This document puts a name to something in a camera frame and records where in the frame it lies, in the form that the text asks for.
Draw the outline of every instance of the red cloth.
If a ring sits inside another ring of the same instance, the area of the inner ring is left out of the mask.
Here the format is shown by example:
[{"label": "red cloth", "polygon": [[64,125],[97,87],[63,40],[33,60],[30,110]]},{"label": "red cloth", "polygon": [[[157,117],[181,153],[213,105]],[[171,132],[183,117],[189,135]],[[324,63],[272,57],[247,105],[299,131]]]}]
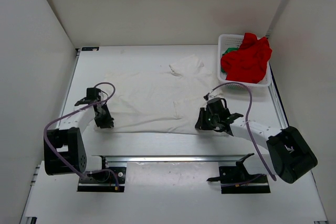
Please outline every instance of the red cloth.
[{"label": "red cloth", "polygon": [[240,48],[221,58],[226,80],[258,83],[265,77],[271,53],[266,37],[258,40],[256,35],[245,33]]}]

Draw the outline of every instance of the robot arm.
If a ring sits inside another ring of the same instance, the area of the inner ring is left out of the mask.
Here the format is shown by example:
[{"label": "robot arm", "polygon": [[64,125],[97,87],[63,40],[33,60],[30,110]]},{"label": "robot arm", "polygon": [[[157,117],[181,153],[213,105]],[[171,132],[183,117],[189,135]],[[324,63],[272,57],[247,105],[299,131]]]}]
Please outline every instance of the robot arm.
[{"label": "robot arm", "polygon": [[[48,141],[56,149],[57,153],[80,173],[85,172],[88,163],[81,137],[85,128],[93,119],[97,127],[102,129],[114,127],[114,119],[111,117],[106,103],[101,98],[100,89],[96,87],[87,88],[86,97],[75,104],[74,111],[77,111],[77,113],[61,121],[58,129],[47,131]],[[81,110],[90,104],[95,105]],[[45,170],[48,175],[73,173],[55,154],[55,150],[50,148],[46,139],[44,141],[44,160]]]},{"label": "robot arm", "polygon": [[200,109],[195,128],[226,132],[250,140],[247,123],[256,144],[269,151],[267,165],[273,167],[282,180],[292,184],[317,165],[314,153],[296,128],[289,126],[282,130],[245,122],[243,115],[230,113],[223,98],[213,98],[207,102],[206,108]]}]

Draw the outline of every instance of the wire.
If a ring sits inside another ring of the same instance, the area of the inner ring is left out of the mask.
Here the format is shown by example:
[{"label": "wire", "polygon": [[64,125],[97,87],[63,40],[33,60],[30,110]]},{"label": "wire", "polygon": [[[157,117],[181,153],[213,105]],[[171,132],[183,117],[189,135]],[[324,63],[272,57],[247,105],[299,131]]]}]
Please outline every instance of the wire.
[{"label": "wire", "polygon": [[229,84],[237,84],[237,85],[240,85],[242,87],[244,87],[247,91],[248,91],[248,94],[250,95],[250,103],[248,105],[248,109],[247,109],[247,112],[246,112],[246,116],[245,116],[245,121],[246,121],[246,127],[247,127],[247,132],[251,138],[251,141],[253,143],[253,146],[254,148],[256,149],[257,153],[258,153],[258,156],[262,162],[262,164],[264,165],[265,169],[267,170],[268,174],[271,176],[271,178],[274,180],[274,181],[277,181],[277,178],[274,174],[272,174],[270,168],[268,167],[264,157],[262,156],[259,148],[258,148],[258,145],[256,143],[256,140],[254,139],[253,135],[252,135],[252,131],[251,131],[251,128],[250,128],[250,125],[249,125],[249,122],[248,122],[248,115],[250,114],[250,110],[251,110],[251,107],[252,107],[252,93],[250,91],[250,89],[242,84],[242,83],[239,83],[239,82],[235,82],[235,81],[232,81],[232,82],[226,82],[226,83],[222,83],[216,87],[214,87],[205,97],[209,96],[212,92],[214,92],[216,89],[218,89],[219,87],[221,86],[225,86],[225,85],[229,85]]},{"label": "wire", "polygon": [[[112,98],[112,96],[114,95],[114,93],[116,92],[115,90],[115,86],[113,85],[113,84],[111,84],[111,83],[109,83],[109,82],[100,82],[100,83],[98,83],[98,84],[96,84],[95,86],[94,86],[94,88],[96,88],[97,86],[99,86],[99,85],[102,85],[102,84],[108,84],[108,85],[110,85],[110,86],[112,86],[113,87],[113,92],[112,92],[112,94],[109,96],[109,97],[107,97],[105,100],[102,100],[102,101],[98,101],[98,102],[94,102],[94,103],[91,103],[91,104],[88,104],[88,105],[86,105],[86,106],[84,106],[84,107],[82,107],[81,109],[79,109],[79,110],[75,110],[75,111],[72,111],[71,113],[69,113],[69,114],[66,114],[66,115],[64,115],[64,116],[61,116],[60,118],[57,118],[57,119],[55,119],[55,120],[53,120],[53,121],[51,121],[50,123],[48,123],[45,127],[44,127],[44,130],[43,130],[43,137],[44,137],[44,141],[47,143],[47,145],[49,146],[49,148],[52,150],[52,152],[66,165],[66,166],[68,166],[69,167],[69,169],[70,170],[72,170],[74,173],[76,173],[80,178],[85,178],[86,177],[86,174],[84,174],[84,173],[81,173],[80,171],[78,171],[78,170],[76,170],[75,168],[74,168],[74,166],[73,165],[71,165],[65,158],[63,158],[58,152],[57,152],[57,150],[54,148],[54,146],[51,144],[51,142],[50,142],[50,140],[49,140],[49,138],[48,138],[48,128],[50,127],[50,126],[52,126],[54,123],[56,123],[56,122],[58,122],[58,121],[60,121],[60,120],[63,120],[63,119],[65,119],[65,118],[68,118],[69,116],[72,116],[72,115],[75,115],[75,114],[77,114],[78,112],[80,112],[80,111],[83,111],[83,110],[86,110],[87,108],[89,108],[89,107],[92,107],[92,106],[94,106],[94,105],[98,105],[98,104],[102,104],[102,103],[104,103],[104,102],[107,102],[108,100],[110,100],[111,98]],[[92,173],[99,173],[99,172],[104,172],[105,171],[105,169],[102,169],[102,170],[97,170],[97,171],[94,171],[94,172],[92,172]],[[112,171],[112,170],[109,170],[112,174],[113,174],[113,176],[116,178],[117,176],[115,175],[115,173]]]},{"label": "wire", "polygon": [[232,183],[232,184],[226,184],[226,185],[221,185],[221,187],[229,187],[229,186],[241,186],[241,185],[245,185],[245,184],[249,184],[251,183],[252,181],[255,181],[257,178],[260,178],[261,176],[263,176],[265,174],[258,174],[257,176],[255,176],[254,178],[248,180],[248,181],[245,181],[245,182],[237,182],[237,183]]}]

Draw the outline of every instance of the metal base plate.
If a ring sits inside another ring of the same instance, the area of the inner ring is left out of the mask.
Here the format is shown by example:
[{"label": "metal base plate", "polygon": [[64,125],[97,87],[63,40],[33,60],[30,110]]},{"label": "metal base plate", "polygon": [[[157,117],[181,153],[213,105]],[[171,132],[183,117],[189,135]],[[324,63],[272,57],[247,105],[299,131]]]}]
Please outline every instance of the metal base plate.
[{"label": "metal base plate", "polygon": [[110,176],[106,181],[99,182],[92,177],[80,178],[77,191],[103,192],[103,193],[123,193],[125,191],[126,167],[108,167],[115,172],[119,182],[119,190],[115,189],[116,181]]},{"label": "metal base plate", "polygon": [[[241,178],[238,176],[230,176],[230,174],[235,172],[236,166],[220,166],[219,173],[223,175],[220,184],[232,184],[242,182]],[[240,185],[240,186],[229,186],[222,187],[222,194],[268,194],[270,193],[270,188],[268,184],[267,176],[261,176],[253,182]]]}]

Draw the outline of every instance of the green cloth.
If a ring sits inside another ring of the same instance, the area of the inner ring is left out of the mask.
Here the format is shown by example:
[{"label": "green cloth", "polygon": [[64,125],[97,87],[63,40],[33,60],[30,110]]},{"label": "green cloth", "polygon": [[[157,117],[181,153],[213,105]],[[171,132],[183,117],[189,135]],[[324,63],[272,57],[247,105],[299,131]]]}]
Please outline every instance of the green cloth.
[{"label": "green cloth", "polygon": [[[224,55],[226,55],[227,53],[229,53],[229,52],[237,51],[237,50],[238,50],[238,47],[229,47],[229,48],[225,51],[225,53],[222,54],[222,57],[223,57]],[[222,67],[220,67],[220,70],[222,71],[222,73],[225,73],[225,71],[224,71],[224,69],[223,69]]]}]

